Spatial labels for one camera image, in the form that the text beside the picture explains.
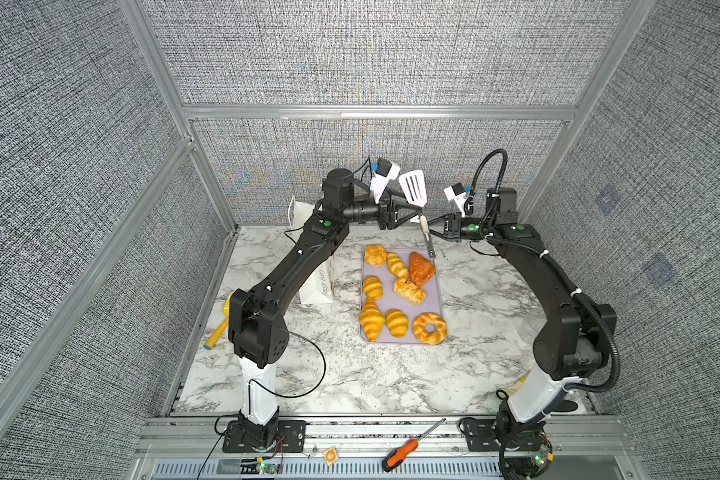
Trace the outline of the braided yellow pastry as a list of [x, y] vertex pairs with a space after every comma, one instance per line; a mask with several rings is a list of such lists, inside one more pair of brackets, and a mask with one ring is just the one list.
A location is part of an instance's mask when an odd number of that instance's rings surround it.
[[398, 278], [394, 282], [393, 291], [401, 299], [414, 306], [420, 306], [427, 297], [426, 291], [409, 279]]

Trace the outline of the white printed paper bag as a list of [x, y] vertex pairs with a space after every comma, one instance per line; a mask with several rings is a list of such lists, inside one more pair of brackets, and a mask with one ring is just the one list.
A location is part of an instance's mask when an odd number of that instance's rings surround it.
[[[292, 196], [287, 208], [290, 228], [300, 229], [312, 215], [313, 208], [312, 204], [297, 201]], [[299, 299], [302, 305], [334, 303], [332, 257], [325, 260], [310, 274], [299, 290]]]

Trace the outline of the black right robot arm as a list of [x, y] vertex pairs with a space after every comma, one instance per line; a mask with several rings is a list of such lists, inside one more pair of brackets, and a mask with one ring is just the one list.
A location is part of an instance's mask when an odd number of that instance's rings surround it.
[[485, 241], [509, 262], [535, 294], [546, 316], [532, 350], [535, 366], [520, 389], [506, 401], [512, 421], [535, 424], [571, 390], [601, 393], [621, 374], [615, 341], [617, 316], [608, 304], [597, 304], [552, 258], [536, 229], [518, 221], [516, 192], [490, 189], [481, 217], [467, 207], [474, 191], [457, 183], [444, 190], [458, 211], [429, 222], [443, 223], [435, 235], [447, 241]]

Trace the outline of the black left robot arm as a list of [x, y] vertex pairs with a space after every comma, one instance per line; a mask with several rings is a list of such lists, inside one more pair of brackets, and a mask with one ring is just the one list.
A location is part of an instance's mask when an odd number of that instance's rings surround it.
[[274, 364], [290, 338], [284, 314], [308, 277], [335, 253], [352, 223], [375, 221], [382, 230], [395, 229], [421, 214], [427, 203], [423, 172], [402, 174], [396, 164], [377, 167], [369, 184], [349, 169], [333, 169], [322, 180], [322, 193], [275, 269], [251, 289], [238, 289], [229, 297], [228, 337], [246, 390], [240, 414], [255, 428], [277, 422]]

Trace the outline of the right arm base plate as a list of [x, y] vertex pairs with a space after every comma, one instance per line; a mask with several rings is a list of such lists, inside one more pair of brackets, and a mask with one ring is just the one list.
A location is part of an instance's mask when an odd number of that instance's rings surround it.
[[548, 445], [543, 432], [544, 423], [541, 422], [509, 438], [515, 424], [511, 420], [496, 422], [494, 417], [476, 418], [462, 417], [457, 422], [458, 431], [464, 436], [470, 452], [498, 453], [501, 446], [506, 444], [508, 452], [538, 451], [543, 445]]

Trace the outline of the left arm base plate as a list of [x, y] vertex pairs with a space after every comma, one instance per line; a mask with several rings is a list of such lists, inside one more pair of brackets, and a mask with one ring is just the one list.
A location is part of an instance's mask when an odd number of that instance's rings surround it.
[[302, 420], [273, 418], [266, 425], [258, 425], [245, 418], [231, 421], [223, 434], [224, 453], [265, 453], [276, 446], [284, 453], [302, 453], [307, 423]]

